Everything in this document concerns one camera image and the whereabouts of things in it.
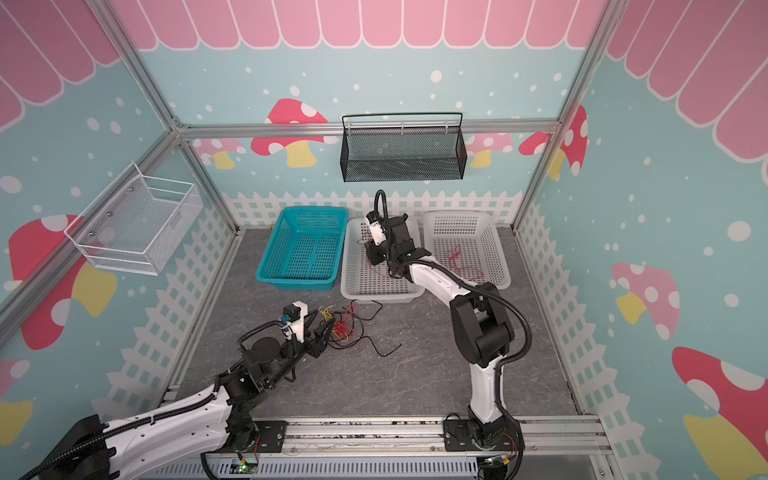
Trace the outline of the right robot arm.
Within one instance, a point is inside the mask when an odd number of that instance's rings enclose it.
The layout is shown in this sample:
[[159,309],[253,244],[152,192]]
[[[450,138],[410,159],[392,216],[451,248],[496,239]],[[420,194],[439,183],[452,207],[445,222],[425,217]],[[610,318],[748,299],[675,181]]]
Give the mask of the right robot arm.
[[424,288],[450,310],[455,344],[470,366],[467,426],[472,440],[481,449],[507,440],[521,455],[525,449],[521,426],[503,400],[503,369],[529,352],[529,322],[494,284],[466,280],[417,247],[407,216],[389,214],[382,189],[375,193],[366,222],[371,234],[365,244],[370,263],[384,263],[390,277]]

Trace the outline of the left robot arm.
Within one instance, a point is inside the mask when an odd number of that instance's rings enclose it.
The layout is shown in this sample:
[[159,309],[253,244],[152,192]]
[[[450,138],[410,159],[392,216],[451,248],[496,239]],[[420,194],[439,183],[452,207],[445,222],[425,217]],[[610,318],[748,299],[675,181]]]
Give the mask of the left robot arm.
[[278,384],[295,379],[305,355],[319,357],[333,325],[269,321],[238,338],[240,358],[210,386],[179,401],[123,419],[78,420],[27,479],[136,479],[191,455],[257,448],[251,412]]

